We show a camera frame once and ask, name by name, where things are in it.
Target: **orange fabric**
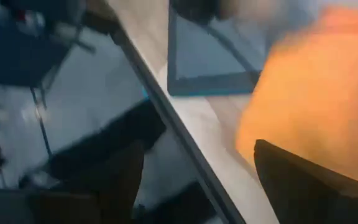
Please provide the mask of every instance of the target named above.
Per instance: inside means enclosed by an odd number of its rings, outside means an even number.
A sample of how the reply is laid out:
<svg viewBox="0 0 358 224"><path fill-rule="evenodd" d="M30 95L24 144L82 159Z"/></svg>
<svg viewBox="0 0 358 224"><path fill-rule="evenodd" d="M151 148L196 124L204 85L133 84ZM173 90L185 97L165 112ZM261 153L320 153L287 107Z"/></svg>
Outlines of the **orange fabric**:
<svg viewBox="0 0 358 224"><path fill-rule="evenodd" d="M237 132L254 167L256 139L358 180L358 11L328 7L272 49Z"/></svg>

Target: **floor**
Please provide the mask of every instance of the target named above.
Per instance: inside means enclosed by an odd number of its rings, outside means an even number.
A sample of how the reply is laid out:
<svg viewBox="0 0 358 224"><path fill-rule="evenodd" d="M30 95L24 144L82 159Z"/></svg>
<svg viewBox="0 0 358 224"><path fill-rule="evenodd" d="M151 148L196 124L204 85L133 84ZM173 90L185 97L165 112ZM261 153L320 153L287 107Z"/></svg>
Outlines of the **floor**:
<svg viewBox="0 0 358 224"><path fill-rule="evenodd" d="M48 158L39 119L52 153L102 128L110 119L144 100L145 93L123 52L108 36L85 29L81 40L96 53L74 47L47 94L47 108L36 107L30 90L0 86L0 146L8 163L0 188L15 188L26 171ZM136 204L147 210L190 189L195 170L167 131L145 156ZM221 223L212 218L208 223Z"/></svg>

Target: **table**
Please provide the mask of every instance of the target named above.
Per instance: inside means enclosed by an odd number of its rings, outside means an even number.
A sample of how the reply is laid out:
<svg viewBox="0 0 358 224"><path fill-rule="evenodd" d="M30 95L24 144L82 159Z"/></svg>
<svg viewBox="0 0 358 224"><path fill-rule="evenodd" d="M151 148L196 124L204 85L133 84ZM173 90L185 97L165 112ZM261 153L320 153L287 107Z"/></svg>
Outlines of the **table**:
<svg viewBox="0 0 358 224"><path fill-rule="evenodd" d="M192 158L200 184L227 223L278 220L255 170L234 149L249 96L174 98L167 91L168 0L106 0L130 43L123 49L151 100Z"/></svg>

